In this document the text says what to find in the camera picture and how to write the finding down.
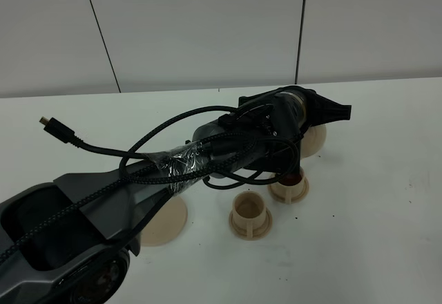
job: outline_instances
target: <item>beige disc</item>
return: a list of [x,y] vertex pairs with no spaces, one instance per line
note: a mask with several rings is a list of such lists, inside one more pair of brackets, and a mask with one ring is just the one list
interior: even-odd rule
[[187,206],[181,197],[171,198],[141,232],[141,245],[155,247],[176,238],[187,221]]

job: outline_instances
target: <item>robotic arm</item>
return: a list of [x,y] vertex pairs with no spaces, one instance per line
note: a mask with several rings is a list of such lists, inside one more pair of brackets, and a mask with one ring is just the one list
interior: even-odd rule
[[[192,141],[161,153],[137,153],[182,118],[228,111],[198,128]],[[310,126],[349,120],[351,106],[313,90],[287,86],[241,97],[238,108],[212,106],[178,115],[128,152],[97,148],[56,119],[45,131],[95,153],[122,157],[108,173],[66,174],[0,204],[0,303],[102,304],[122,284],[129,253],[140,252],[140,232],[174,195],[203,179],[216,189],[270,184],[299,175],[299,150]],[[141,161],[126,166],[129,158]],[[249,178],[235,171],[255,170]],[[264,171],[275,178],[257,180]],[[209,176],[238,182],[219,187]]]

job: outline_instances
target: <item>white table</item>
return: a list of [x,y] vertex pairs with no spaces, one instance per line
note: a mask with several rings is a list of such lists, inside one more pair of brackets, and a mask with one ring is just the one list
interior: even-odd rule
[[[353,105],[352,120],[327,125],[324,148],[302,161],[308,196],[283,205],[266,187],[243,186],[273,214],[269,235],[247,242],[227,222],[242,189],[196,184],[182,194],[183,232],[133,257],[110,304],[442,303],[442,79],[308,87]],[[118,165],[50,137],[42,115],[91,144],[127,149],[177,113],[235,106],[241,95],[273,88],[0,99],[0,199],[64,173]],[[145,151],[181,145],[218,115],[184,120]]]

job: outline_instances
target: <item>black plug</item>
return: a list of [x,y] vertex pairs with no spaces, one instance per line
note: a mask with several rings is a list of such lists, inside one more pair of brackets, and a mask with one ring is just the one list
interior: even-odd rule
[[50,120],[42,117],[40,123],[44,125],[44,131],[50,133],[63,143],[71,143],[76,138],[75,132],[71,128],[68,128],[53,117]]

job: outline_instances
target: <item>white wall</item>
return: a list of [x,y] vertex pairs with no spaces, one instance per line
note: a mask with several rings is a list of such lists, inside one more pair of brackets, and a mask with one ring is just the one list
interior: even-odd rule
[[442,0],[307,0],[300,83],[442,76]]
[[122,91],[292,84],[302,0],[92,0]]
[[0,0],[0,97],[117,91],[89,0]]

